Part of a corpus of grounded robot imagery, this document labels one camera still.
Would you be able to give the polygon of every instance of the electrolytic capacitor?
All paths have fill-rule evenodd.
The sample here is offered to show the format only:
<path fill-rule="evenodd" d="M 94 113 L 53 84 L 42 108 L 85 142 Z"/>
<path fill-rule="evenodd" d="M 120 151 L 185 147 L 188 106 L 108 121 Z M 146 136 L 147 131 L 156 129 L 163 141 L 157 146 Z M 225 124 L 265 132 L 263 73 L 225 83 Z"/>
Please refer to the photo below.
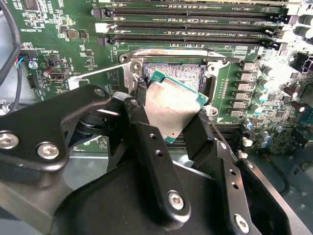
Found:
<path fill-rule="evenodd" d="M 300 23 L 313 26 L 313 16 L 303 15 L 300 17 Z"/>
<path fill-rule="evenodd" d="M 313 38 L 313 29 L 307 27 L 297 28 L 297 34 L 305 39 Z"/>
<path fill-rule="evenodd" d="M 299 83 L 296 83 L 293 87 L 293 90 L 298 93 L 300 88 L 301 88 L 301 85 Z"/>
<path fill-rule="evenodd" d="M 259 81 L 259 85 L 263 87 L 264 89 L 270 89 L 272 87 L 273 82 L 271 80 L 268 80 L 266 78 Z"/>
<path fill-rule="evenodd" d="M 291 105 L 292 105 L 292 107 L 294 107 L 296 109 L 296 111 L 298 111 L 300 113 L 305 110 L 305 107 L 297 101 L 291 102 Z"/>
<path fill-rule="evenodd" d="M 270 136 L 268 134 L 267 131 L 264 131 L 262 134 L 261 134 L 261 138 L 265 141 L 265 142 L 268 142 L 270 140 Z"/>
<path fill-rule="evenodd" d="M 50 73 L 53 71 L 54 67 L 53 66 L 49 66 L 48 68 L 46 68 L 43 71 L 43 76 L 44 77 L 49 77 Z"/>
<path fill-rule="evenodd" d="M 251 129 L 253 127 L 253 125 L 249 119 L 244 120 L 244 125 L 246 128 L 249 128 L 249 129 Z"/>
<path fill-rule="evenodd" d="M 265 73 L 269 77 L 273 77 L 275 75 L 275 71 L 273 70 L 271 66 L 266 66 L 263 69 L 263 73 Z"/>
<path fill-rule="evenodd" d="M 290 95 L 292 98 L 296 98 L 298 96 L 298 93 L 295 92 L 293 89 L 291 89 L 290 87 L 286 87 L 284 88 L 284 92 L 287 94 L 287 95 Z"/>
<path fill-rule="evenodd" d="M 260 105 L 258 104 L 252 104 L 251 106 L 251 110 L 255 113 L 255 114 L 261 114 L 263 109 L 260 107 Z"/>
<path fill-rule="evenodd" d="M 259 91 L 255 94 L 255 97 L 261 102 L 265 102 L 268 99 L 268 96 L 264 94 L 263 92 Z"/>
<path fill-rule="evenodd" d="M 267 142 L 267 141 L 264 141 L 262 138 L 259 139 L 259 143 L 260 143 L 260 145 L 261 145 L 261 148 L 265 148 L 265 147 L 267 146 L 267 144 L 268 144 L 268 142 Z"/>

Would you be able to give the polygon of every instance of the screw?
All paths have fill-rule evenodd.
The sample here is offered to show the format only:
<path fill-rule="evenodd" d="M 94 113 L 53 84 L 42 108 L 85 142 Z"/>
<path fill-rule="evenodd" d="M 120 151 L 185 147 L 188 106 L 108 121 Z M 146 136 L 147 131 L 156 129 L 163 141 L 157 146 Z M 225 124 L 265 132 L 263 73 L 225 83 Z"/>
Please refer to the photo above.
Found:
<path fill-rule="evenodd" d="M 0 134 L 0 148 L 11 149 L 19 144 L 19 138 L 11 133 Z"/>
<path fill-rule="evenodd" d="M 51 160 L 56 158 L 60 151 L 54 144 L 44 143 L 37 148 L 37 153 L 40 157 Z"/>
<path fill-rule="evenodd" d="M 131 100 L 131 103 L 132 103 L 134 106 L 137 106 L 137 107 L 140 106 L 140 104 L 138 103 L 138 101 L 135 100 L 135 99 L 132 99 L 132 100 Z"/>
<path fill-rule="evenodd" d="M 168 200 L 173 208 L 176 210 L 181 210 L 184 207 L 184 200 L 176 192 L 170 192 L 168 194 Z"/>
<path fill-rule="evenodd" d="M 240 230 L 243 231 L 243 233 L 245 234 L 249 233 L 250 229 L 248 223 L 245 221 L 245 219 L 241 217 L 241 215 L 235 214 L 235 222 L 237 226 L 240 228 Z"/>
<path fill-rule="evenodd" d="M 248 160 L 246 160 L 246 164 L 252 169 L 253 168 L 253 164 L 251 162 L 249 162 Z"/>
<path fill-rule="evenodd" d="M 28 62 L 28 67 L 31 69 L 31 70 L 36 70 L 38 68 L 38 64 L 36 61 L 29 61 Z"/>
<path fill-rule="evenodd" d="M 226 145 L 225 145 L 223 142 L 220 142 L 220 146 L 221 146 L 223 149 L 227 149 Z"/>
<path fill-rule="evenodd" d="M 98 95 L 98 96 L 102 96 L 104 97 L 106 94 L 104 93 L 103 90 L 101 89 L 94 89 L 94 92 Z"/>

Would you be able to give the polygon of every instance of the black mechanical arm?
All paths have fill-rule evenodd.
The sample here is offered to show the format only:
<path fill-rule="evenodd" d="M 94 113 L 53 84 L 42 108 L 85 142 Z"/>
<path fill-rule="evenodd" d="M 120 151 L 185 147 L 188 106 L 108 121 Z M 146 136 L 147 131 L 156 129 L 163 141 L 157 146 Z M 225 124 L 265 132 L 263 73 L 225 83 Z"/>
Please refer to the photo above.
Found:
<path fill-rule="evenodd" d="M 174 164 L 147 119 L 146 89 L 140 79 L 119 99 L 87 85 L 0 117 L 0 206 L 51 235 L 311 234 L 201 111 L 183 131 L 194 168 Z M 94 135 L 108 137 L 108 172 L 72 191 L 69 152 Z"/>

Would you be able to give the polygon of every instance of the motherboard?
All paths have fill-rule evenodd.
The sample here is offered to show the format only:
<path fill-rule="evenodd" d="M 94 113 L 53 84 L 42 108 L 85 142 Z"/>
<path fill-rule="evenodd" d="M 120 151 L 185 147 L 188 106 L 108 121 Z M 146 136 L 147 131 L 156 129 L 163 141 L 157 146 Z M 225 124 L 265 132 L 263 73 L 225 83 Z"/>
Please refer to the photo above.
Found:
<path fill-rule="evenodd" d="M 208 97 L 207 115 L 239 157 L 260 148 L 289 153 L 313 140 L 309 3 L 7 0 L 7 5 L 21 32 L 20 56 L 38 101 L 86 84 L 131 94 L 139 78 L 149 80 L 160 71 Z M 183 137 L 168 147 L 184 150 Z M 74 150 L 103 152 L 107 142 L 96 137 Z"/>

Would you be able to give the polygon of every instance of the black cable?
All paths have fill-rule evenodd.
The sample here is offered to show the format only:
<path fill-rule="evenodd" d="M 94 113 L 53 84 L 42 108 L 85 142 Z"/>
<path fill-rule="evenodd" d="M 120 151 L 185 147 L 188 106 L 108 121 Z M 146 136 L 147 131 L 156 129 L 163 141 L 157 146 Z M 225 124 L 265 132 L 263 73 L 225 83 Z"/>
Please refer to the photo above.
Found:
<path fill-rule="evenodd" d="M 279 194 L 283 197 L 290 191 L 290 182 L 283 173 L 283 171 L 268 157 L 265 156 L 268 163 L 271 165 L 276 174 L 284 181 L 285 187 L 283 190 L 279 191 Z"/>
<path fill-rule="evenodd" d="M 10 72 L 10 69 L 15 63 L 16 58 L 18 57 L 20 50 L 21 50 L 21 38 L 20 38 L 20 32 L 19 29 L 13 19 L 13 16 L 9 9 L 7 8 L 4 0 L 0 0 L 0 8 L 3 11 L 3 14 L 6 18 L 6 21 L 9 24 L 11 34 L 12 34 L 12 40 L 13 40 L 13 50 L 9 56 L 9 58 L 6 60 L 4 65 L 2 66 L 0 70 L 0 86 L 3 84 L 6 76 Z"/>
<path fill-rule="evenodd" d="M 10 109 L 9 112 L 7 112 L 6 115 L 14 112 L 19 105 L 21 90 L 22 90 L 22 70 L 20 68 L 17 68 L 17 71 L 18 71 L 18 84 L 17 84 L 17 88 L 16 88 L 16 96 L 15 96 L 15 100 L 13 102 L 12 108 Z"/>

